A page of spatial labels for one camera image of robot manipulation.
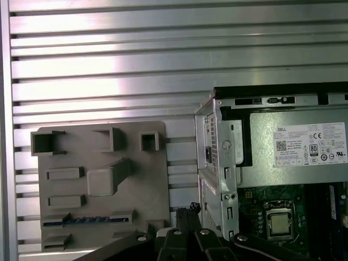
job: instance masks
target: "power supply label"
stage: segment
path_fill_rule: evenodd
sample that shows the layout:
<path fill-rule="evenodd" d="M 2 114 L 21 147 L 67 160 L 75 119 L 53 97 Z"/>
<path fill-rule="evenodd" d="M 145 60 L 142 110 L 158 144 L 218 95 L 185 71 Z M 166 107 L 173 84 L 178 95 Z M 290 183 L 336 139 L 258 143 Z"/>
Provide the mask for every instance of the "power supply label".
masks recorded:
<path fill-rule="evenodd" d="M 279 127 L 273 138 L 275 167 L 348 163 L 343 122 Z"/>

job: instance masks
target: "metal frame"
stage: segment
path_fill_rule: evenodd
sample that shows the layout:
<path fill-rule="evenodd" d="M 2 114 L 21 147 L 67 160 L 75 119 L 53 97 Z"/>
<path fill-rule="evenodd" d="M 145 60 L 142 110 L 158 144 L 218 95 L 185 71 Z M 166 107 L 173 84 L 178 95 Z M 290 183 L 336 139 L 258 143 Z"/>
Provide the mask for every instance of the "metal frame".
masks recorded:
<path fill-rule="evenodd" d="M 222 114 L 220 107 L 231 107 L 233 110 L 243 109 L 256 109 L 256 111 L 269 112 L 270 108 L 279 108 L 277 111 L 282 112 L 284 107 L 288 107 L 288 104 L 268 103 L 268 99 L 282 97 L 276 95 L 270 95 L 267 97 L 255 96 L 255 98 L 261 99 L 261 104 L 253 105 L 236 105 L 234 98 L 228 98 L 226 100 L 218 100 L 214 93 L 209 95 L 209 100 L 205 100 L 201 103 L 200 107 L 195 111 L 196 113 L 196 140 L 197 140 L 197 155 L 198 155 L 198 174 L 200 179 L 200 203 L 204 205 L 202 219 L 204 226 L 220 226 L 222 234 L 225 239 L 230 239 L 233 233 L 238 232 L 238 194 L 237 188 L 249 188 L 249 187 L 262 187 L 268 185 L 288 185 L 288 184 L 305 184 L 317 182 L 342 182 L 347 181 L 344 174 L 336 176 L 322 175 L 319 170 L 310 172 L 310 169 L 301 170 L 309 171 L 306 175 L 299 173 L 296 170 L 276 170 L 273 173 L 267 172 L 264 177 L 259 175 L 255 178 L 257 170 L 256 167 L 238 167 L 236 165 L 243 162 L 243 132 L 241 129 L 241 122 L 237 120 L 222 120 Z M 315 111 L 322 109 L 318 107 L 318 95 L 295 95 L 295 104 L 291 104 L 293 112 L 303 111 Z M 346 108 L 348 101 L 345 99 L 344 94 L 329 94 L 330 108 L 342 109 Z M 206 161 L 206 142 L 211 142 L 206 139 L 205 135 L 208 133 L 208 129 L 205 128 L 204 123 L 208 123 L 210 126 L 211 119 L 215 120 L 216 132 L 216 144 L 217 144 L 217 166 L 213 163 Z M 345 173 L 343 171 L 344 166 L 339 165 L 323 165 L 320 168 L 326 168 L 322 170 L 325 174 L 329 169 L 335 169 L 337 172 Z M 264 172 L 265 169 L 258 169 L 260 172 Z"/>
<path fill-rule="evenodd" d="M 235 141 L 234 135 L 229 131 L 231 123 L 223 121 L 221 111 L 219 109 L 220 102 L 216 99 L 210 99 L 202 105 L 196 113 L 196 134 L 197 134 L 197 155 L 198 155 L 198 174 L 200 179 L 200 192 L 206 194 L 211 191 L 214 196 L 208 197 L 200 195 L 200 203 L 209 208 L 210 204 L 220 205 L 221 214 L 212 216 L 216 226 L 221 227 L 221 232 L 226 240 L 230 240 L 232 236 L 239 233 L 238 222 L 238 194 L 237 194 L 237 175 L 236 175 L 236 157 L 235 157 Z M 211 168 L 207 168 L 205 159 L 204 141 L 204 122 L 207 121 L 207 115 L 213 114 L 213 120 L 216 131 L 216 143 L 223 147 L 223 150 L 217 152 L 216 173 L 212 173 Z M 203 209 L 203 225 L 209 225 L 205 221 L 207 216 L 207 208 Z"/>
<path fill-rule="evenodd" d="M 2 67 L 3 78 L 0 101 L 0 130 L 1 130 L 1 192 L 2 220 L 0 228 L 0 259 L 18 260 L 17 245 L 17 215 L 14 169 L 14 134 L 13 134 L 13 101 L 11 82 L 11 53 L 10 53 L 10 20 L 9 2 L 0 3 L 1 36 L 2 36 Z"/>

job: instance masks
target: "regulatory label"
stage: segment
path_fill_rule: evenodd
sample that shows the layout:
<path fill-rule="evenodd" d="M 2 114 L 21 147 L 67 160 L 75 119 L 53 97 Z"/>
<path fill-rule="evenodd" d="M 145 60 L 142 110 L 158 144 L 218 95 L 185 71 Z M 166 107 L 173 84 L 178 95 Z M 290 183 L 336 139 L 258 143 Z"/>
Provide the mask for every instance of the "regulatory label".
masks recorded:
<path fill-rule="evenodd" d="M 348 163 L 343 122 L 294 125 L 274 132 L 276 167 Z"/>

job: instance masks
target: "green circuit board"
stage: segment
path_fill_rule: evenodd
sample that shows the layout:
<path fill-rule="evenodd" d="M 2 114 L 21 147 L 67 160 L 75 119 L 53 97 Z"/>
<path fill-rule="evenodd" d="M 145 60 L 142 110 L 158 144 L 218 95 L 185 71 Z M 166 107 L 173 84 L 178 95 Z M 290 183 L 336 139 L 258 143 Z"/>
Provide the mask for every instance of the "green circuit board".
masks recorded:
<path fill-rule="evenodd" d="M 251 223 L 251 233 L 267 240 L 266 230 L 269 227 L 267 226 L 264 203 L 280 200 L 291 201 L 293 203 L 293 238 L 271 242 L 308 256 L 308 232 L 304 197 L 303 185 L 239 189 L 239 211 Z"/>

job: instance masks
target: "power supply unit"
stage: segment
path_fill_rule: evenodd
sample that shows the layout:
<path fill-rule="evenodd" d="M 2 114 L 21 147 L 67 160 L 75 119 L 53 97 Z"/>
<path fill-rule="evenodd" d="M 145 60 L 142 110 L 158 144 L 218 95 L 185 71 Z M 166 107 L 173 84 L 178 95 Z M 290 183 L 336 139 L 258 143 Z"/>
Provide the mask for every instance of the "power supply unit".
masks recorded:
<path fill-rule="evenodd" d="M 344 260 L 348 83 L 218 87 L 195 120 L 203 227 Z"/>

